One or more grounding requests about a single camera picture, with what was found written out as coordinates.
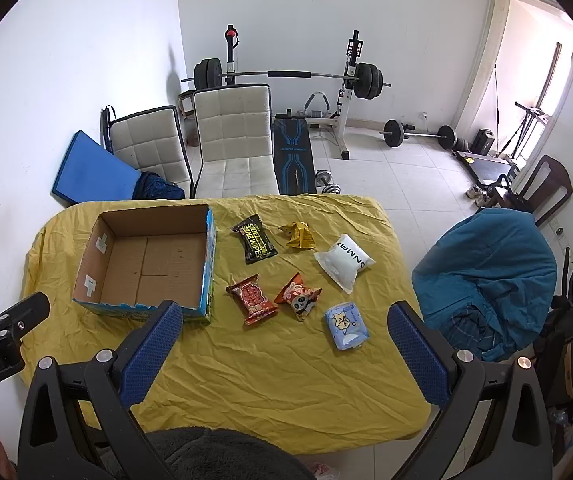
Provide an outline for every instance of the red snack bag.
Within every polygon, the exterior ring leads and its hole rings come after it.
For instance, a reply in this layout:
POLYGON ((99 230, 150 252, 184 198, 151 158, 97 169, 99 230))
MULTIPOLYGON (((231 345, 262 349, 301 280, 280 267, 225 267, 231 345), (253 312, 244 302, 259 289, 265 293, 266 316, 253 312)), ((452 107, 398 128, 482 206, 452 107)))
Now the red snack bag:
POLYGON ((318 296, 323 290, 305 286, 302 276, 298 272, 289 280, 286 286, 280 291, 278 297, 273 300, 276 303, 288 303, 295 312, 298 321, 304 321, 311 312, 318 300, 318 296))
POLYGON ((279 308, 278 305, 272 303, 271 300, 264 295, 264 292, 262 292, 260 285, 258 285, 259 277, 259 274, 254 274, 250 278, 226 288, 226 291, 229 294, 234 294, 242 301, 246 310, 249 311, 249 316, 244 320, 245 325, 253 324, 260 319, 271 316, 275 314, 279 308))

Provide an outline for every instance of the doorway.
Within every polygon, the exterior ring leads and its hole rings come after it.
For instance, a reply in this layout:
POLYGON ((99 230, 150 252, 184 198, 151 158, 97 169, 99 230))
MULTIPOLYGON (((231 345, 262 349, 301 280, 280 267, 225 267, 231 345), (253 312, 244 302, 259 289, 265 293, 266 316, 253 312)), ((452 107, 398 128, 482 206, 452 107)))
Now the doorway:
POLYGON ((572 54, 573 22, 553 3, 493 0, 458 136, 471 141, 490 130, 495 141, 488 155, 523 168, 563 96, 572 54))

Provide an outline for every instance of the yellow tablecloth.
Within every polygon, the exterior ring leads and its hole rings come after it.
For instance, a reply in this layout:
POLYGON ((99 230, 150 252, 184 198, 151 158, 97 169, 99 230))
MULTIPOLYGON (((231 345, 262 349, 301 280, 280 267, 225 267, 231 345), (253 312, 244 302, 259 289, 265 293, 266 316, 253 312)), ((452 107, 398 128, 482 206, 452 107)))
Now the yellow tablecloth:
MULTIPOLYGON (((88 360, 117 348, 137 322, 93 314, 71 301, 78 264, 99 213, 111 209, 208 202, 217 227, 211 325, 185 323, 146 400, 132 411, 145 431, 179 426, 232 428, 264 438, 293 454, 328 452, 403 438, 419 431, 429 405, 387 332, 391 303, 406 300, 419 312, 398 240, 387 215, 370 198, 337 195, 252 196, 168 202, 88 202, 52 218, 28 254, 23 293, 44 292, 49 318, 23 339, 28 383, 38 360, 88 360), (230 228, 254 213, 262 218, 278 256, 244 263, 230 228), (350 296, 319 267, 315 250, 288 248, 279 231, 308 222, 319 251, 348 233, 375 261, 358 274, 350 296), (301 272, 323 293, 305 322, 288 305, 273 318, 243 327, 245 312, 224 290, 260 273, 274 298, 301 272), (354 301, 371 333, 361 348, 338 351, 324 311, 354 301)), ((97 424, 83 403, 87 420, 97 424)))

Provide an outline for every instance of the white tufted chair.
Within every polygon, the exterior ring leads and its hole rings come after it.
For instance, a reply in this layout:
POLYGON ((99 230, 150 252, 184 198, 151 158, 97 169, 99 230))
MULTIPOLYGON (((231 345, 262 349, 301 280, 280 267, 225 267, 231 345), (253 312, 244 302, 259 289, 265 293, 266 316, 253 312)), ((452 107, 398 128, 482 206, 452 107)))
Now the white tufted chair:
POLYGON ((279 194, 269 86, 210 88, 192 100, 202 156, 196 198, 279 194))
POLYGON ((132 168, 152 171, 182 187, 187 198, 195 186, 175 106, 162 106, 111 121, 113 154, 132 168))

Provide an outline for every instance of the cardboard box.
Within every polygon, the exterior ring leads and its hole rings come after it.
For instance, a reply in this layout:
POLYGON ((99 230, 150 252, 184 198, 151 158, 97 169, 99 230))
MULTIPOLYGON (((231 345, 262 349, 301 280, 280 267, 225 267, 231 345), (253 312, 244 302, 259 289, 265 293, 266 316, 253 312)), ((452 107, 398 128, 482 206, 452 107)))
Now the cardboard box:
POLYGON ((107 211, 80 261, 73 301, 104 316, 146 319, 163 300, 209 321, 215 224, 207 204, 107 211))

